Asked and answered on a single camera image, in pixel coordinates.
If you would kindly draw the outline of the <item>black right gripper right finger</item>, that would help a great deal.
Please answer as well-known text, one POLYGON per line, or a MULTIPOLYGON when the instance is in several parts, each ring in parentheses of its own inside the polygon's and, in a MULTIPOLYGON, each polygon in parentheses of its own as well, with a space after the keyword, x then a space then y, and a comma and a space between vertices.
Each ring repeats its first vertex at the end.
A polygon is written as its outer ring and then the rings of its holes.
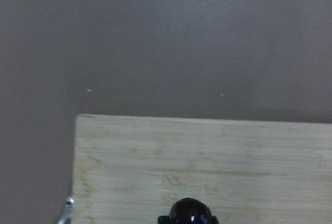
POLYGON ((211 218, 211 224, 218 224, 218 219, 216 216, 212 216, 211 218))

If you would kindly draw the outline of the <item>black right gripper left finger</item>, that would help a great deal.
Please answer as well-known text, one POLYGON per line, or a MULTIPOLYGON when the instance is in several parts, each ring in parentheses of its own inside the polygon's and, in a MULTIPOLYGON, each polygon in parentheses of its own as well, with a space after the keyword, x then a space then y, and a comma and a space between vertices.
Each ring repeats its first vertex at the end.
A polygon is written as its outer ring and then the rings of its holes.
POLYGON ((159 216, 157 219, 157 224, 170 224, 169 216, 159 216))

